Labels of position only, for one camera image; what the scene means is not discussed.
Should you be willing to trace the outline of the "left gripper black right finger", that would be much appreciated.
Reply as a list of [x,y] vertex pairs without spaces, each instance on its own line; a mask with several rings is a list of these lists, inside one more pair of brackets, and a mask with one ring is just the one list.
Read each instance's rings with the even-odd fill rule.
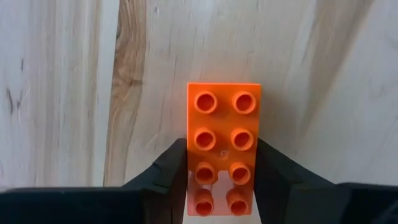
[[331,187],[333,183],[258,139],[254,194],[262,224],[284,224],[290,190],[296,185],[312,189]]

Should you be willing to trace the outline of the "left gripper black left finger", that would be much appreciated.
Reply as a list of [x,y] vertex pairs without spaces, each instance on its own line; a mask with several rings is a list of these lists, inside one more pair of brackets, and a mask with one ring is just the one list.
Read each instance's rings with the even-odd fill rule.
[[177,139],[145,171],[123,185],[134,193],[129,224],[182,224],[187,191],[187,140]]

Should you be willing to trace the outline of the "orange toy brick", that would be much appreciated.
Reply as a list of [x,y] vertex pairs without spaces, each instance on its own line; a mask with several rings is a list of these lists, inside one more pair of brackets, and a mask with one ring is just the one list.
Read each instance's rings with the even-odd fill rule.
[[252,212],[261,85],[187,85],[187,213]]

